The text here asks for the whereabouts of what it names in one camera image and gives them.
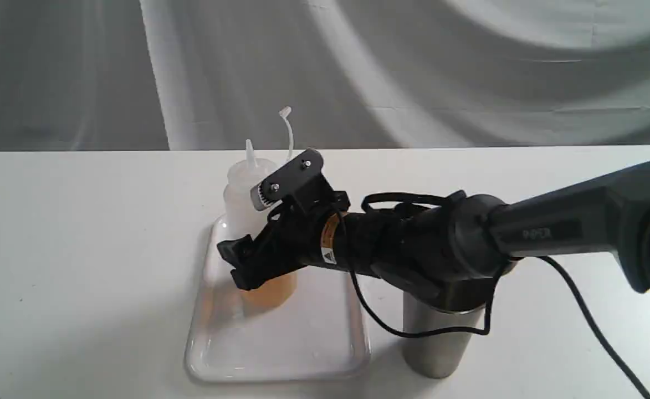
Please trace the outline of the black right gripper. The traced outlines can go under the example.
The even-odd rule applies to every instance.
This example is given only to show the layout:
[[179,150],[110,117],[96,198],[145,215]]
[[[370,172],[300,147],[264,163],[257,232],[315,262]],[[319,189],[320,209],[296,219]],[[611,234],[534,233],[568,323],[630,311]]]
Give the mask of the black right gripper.
[[346,221],[350,198],[345,191],[287,195],[257,237],[246,235],[217,243],[233,266],[236,287],[250,291],[305,266],[353,270],[352,222]]

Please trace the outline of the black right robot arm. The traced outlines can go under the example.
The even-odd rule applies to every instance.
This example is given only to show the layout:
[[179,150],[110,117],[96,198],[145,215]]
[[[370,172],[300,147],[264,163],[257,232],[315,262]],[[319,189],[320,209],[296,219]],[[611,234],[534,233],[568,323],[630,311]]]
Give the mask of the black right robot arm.
[[350,213],[346,192],[307,150],[252,187],[267,210],[256,236],[218,243],[239,289],[305,266],[380,278],[420,300],[489,280],[520,258],[613,253],[638,293],[650,290],[650,162],[507,204],[491,195],[378,193]]

